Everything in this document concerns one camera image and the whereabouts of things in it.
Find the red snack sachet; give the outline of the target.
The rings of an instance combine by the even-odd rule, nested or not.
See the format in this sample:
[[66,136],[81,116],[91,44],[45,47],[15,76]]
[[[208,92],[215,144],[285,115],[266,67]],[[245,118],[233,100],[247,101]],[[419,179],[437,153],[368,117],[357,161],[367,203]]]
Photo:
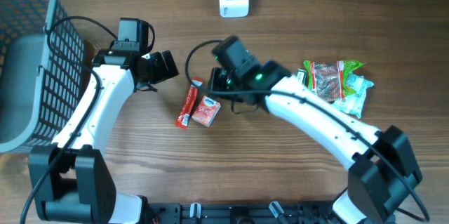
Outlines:
[[209,127],[216,114],[221,108],[221,104],[208,96],[204,96],[192,115],[192,119],[204,126]]

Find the long red stick sachet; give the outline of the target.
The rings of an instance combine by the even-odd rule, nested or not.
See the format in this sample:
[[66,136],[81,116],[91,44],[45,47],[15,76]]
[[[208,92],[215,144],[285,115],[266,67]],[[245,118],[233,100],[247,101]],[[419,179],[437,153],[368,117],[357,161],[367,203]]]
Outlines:
[[198,88],[194,87],[192,84],[189,87],[189,91],[187,93],[187,97],[185,99],[185,103],[181,109],[179,116],[175,122],[175,126],[181,129],[186,129],[188,127],[189,118],[192,113],[194,104],[196,102],[196,98],[198,95]]

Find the green white gum pack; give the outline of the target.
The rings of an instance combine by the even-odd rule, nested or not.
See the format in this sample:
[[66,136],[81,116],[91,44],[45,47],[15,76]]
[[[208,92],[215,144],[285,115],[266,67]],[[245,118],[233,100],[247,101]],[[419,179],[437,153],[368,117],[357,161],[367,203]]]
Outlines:
[[305,82],[307,80],[307,71],[298,69],[296,73],[297,79],[302,83],[302,85],[305,85]]

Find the green gummy candy bag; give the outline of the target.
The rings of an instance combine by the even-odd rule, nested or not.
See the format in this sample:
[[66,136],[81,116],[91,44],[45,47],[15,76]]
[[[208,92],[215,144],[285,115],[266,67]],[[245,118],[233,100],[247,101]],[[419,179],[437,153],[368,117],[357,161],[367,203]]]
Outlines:
[[355,94],[355,90],[346,84],[349,75],[363,63],[358,60],[339,60],[335,62],[303,62],[307,71],[308,88],[319,98],[333,102],[348,95]]

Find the teal tissue pack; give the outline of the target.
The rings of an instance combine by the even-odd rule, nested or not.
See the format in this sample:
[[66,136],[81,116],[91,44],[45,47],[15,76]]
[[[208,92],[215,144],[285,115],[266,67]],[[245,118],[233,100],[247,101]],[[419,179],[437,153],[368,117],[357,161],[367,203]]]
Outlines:
[[367,96],[367,90],[374,86],[372,81],[350,73],[346,80],[346,85],[355,90],[354,94],[348,95],[346,98],[336,100],[332,106],[341,112],[355,115],[361,118],[364,102]]

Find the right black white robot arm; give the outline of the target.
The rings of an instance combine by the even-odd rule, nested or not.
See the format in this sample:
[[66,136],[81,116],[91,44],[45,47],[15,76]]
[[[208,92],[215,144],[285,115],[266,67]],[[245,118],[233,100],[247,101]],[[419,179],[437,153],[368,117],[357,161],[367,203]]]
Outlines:
[[327,149],[348,172],[345,191],[331,211],[345,223],[386,223],[422,181],[408,136],[365,124],[334,108],[274,61],[261,65],[238,37],[218,41],[212,50],[225,72],[210,92],[257,105],[306,133]]

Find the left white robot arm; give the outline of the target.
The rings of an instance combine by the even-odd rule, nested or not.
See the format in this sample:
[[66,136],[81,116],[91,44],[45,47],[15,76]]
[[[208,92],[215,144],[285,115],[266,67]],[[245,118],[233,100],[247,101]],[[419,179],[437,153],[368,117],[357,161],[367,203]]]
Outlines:
[[112,127],[126,100],[137,91],[179,72],[170,51],[153,52],[154,28],[137,18],[121,18],[119,33],[101,49],[90,67],[86,92],[69,121],[50,145],[29,154],[32,191],[24,205],[24,223],[31,205],[44,221],[69,223],[160,223],[144,196],[118,192],[103,154]]

